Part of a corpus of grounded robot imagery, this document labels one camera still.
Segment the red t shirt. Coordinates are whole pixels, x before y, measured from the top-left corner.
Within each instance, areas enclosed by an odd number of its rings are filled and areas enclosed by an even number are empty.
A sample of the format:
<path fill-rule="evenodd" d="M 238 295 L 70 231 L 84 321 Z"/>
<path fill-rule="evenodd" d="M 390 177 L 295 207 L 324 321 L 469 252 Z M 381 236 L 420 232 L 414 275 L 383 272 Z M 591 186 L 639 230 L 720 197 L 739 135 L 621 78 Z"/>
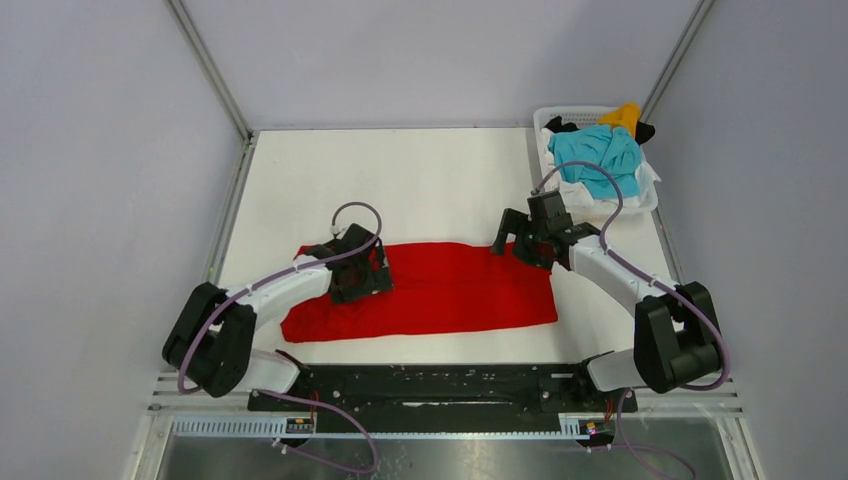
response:
<path fill-rule="evenodd" d="M 393 288 L 349 304 L 328 295 L 295 306 L 280 322 L 289 343 L 521 328 L 558 319 L 551 273 L 509 252 L 456 242 L 385 249 Z"/>

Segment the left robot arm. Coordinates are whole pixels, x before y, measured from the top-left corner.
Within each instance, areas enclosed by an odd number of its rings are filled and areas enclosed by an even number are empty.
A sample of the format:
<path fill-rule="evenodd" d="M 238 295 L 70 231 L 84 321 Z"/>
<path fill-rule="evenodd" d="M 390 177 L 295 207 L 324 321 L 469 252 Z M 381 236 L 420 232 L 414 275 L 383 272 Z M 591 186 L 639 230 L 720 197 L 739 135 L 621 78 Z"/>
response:
<path fill-rule="evenodd" d="M 255 333 L 292 308 L 333 293 L 350 303 L 389 288 L 378 233 L 358 224 L 325 244 L 307 247 L 292 263 L 256 282 L 225 289 L 211 282 L 190 293 L 163 348 L 182 394 L 213 398 L 233 391 L 272 390 L 288 411 L 309 401 L 310 385 L 285 355 L 258 349 Z"/>

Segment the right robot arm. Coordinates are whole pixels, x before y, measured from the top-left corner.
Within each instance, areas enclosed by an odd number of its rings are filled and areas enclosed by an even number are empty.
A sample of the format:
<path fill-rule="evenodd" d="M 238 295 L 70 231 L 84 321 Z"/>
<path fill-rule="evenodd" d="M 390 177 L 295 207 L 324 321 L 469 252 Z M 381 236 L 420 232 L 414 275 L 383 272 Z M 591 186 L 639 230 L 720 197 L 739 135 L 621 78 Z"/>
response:
<path fill-rule="evenodd" d="M 714 389 L 729 377 L 729 354 L 706 287 L 671 285 L 616 252 L 604 228 L 576 223 L 556 192 L 528 198 L 528 212 L 507 208 L 491 246 L 523 263 L 560 265 L 590 280 L 634 320 L 630 349 L 586 359 L 573 386 L 575 402 L 597 412 L 624 388 L 667 393 Z"/>

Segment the teal t shirt in basket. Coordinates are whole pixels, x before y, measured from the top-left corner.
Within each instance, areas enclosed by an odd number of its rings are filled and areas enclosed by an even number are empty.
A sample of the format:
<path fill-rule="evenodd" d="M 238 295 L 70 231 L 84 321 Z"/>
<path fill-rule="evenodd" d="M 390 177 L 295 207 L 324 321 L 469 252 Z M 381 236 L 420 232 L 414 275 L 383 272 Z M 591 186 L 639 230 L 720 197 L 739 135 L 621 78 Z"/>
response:
<path fill-rule="evenodd" d="M 573 132 L 554 133 L 547 142 L 554 165 L 582 161 L 607 171 L 619 186 L 624 198 L 636 197 L 641 188 L 636 170 L 642 163 L 642 153 L 636 140 L 624 127 L 593 125 Z M 563 181 L 582 184 L 595 200 L 615 199 L 616 192 L 602 173 L 584 165 L 565 167 L 560 171 Z"/>

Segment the white plastic laundry basket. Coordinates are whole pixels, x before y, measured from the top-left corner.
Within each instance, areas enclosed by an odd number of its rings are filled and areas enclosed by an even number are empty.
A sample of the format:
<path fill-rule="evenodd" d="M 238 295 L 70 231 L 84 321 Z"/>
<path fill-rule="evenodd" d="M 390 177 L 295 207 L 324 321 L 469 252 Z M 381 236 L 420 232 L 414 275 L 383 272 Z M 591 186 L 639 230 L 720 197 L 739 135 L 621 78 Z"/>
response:
<path fill-rule="evenodd" d="M 650 213 L 658 206 L 659 175 L 647 162 L 642 145 L 655 129 L 640 121 L 635 103 L 606 106 L 543 107 L 533 114 L 540 168 L 544 175 L 571 162 L 588 162 L 610 173 L 620 187 L 621 214 Z M 567 210 L 584 217 L 604 217 L 618 205 L 611 182 L 582 165 L 566 167 L 545 182 L 558 192 Z"/>

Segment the black t shirt in basket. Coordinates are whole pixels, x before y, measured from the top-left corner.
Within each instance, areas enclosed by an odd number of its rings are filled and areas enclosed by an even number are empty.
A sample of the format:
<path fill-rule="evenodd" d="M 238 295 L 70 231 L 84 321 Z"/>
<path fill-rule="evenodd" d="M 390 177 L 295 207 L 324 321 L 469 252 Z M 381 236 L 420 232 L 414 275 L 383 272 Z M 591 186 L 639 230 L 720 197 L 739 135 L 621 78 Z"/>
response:
<path fill-rule="evenodd" d="M 552 133 L 569 133 L 579 130 L 579 127 L 574 122 L 565 122 L 561 116 L 556 116 L 549 120 L 544 128 Z M 643 145 L 651 140 L 656 134 L 656 129 L 653 125 L 638 121 L 635 130 L 635 141 L 639 145 Z"/>

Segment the yellow t shirt in basket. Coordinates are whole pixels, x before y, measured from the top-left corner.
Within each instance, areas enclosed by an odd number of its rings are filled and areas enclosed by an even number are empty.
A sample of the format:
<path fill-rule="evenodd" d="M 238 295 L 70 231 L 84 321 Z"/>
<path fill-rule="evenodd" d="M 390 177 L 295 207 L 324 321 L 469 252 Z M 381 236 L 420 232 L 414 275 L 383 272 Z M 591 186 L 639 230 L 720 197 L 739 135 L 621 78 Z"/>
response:
<path fill-rule="evenodd" d="M 598 120 L 598 124 L 607 125 L 613 129 L 624 128 L 633 138 L 635 138 L 640 118 L 640 106 L 637 103 L 628 102 L 601 116 Z"/>

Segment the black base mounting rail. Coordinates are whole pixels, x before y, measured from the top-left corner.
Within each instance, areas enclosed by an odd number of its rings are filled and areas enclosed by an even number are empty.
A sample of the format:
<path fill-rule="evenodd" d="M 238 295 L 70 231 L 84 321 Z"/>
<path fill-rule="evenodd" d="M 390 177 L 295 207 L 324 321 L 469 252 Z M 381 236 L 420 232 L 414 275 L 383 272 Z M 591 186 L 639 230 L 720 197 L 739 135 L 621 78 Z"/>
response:
<path fill-rule="evenodd" d="M 581 364 L 491 365 L 312 364 L 280 400 L 250 396 L 251 412 L 296 412 L 310 419 L 345 420 L 296 398 L 335 406 L 362 426 L 520 426 L 556 415 L 614 413 L 623 392 L 597 392 L 583 383 Z"/>

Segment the aluminium frame rails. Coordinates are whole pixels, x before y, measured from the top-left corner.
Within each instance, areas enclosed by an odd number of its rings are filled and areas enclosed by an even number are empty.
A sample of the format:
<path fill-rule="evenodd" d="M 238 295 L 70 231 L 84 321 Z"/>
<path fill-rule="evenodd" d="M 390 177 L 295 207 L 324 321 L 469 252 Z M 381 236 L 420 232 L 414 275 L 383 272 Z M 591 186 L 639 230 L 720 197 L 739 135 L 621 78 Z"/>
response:
<path fill-rule="evenodd" d="M 147 409 L 152 412 L 246 412 L 248 391 L 236 391 L 220 398 L 206 393 L 181 394 L 176 386 L 176 374 L 160 373 Z M 666 394 L 650 390 L 636 392 L 639 412 L 644 415 L 665 417 L 741 417 L 743 402 L 733 382 L 716 390 L 695 392 L 677 389 Z"/>

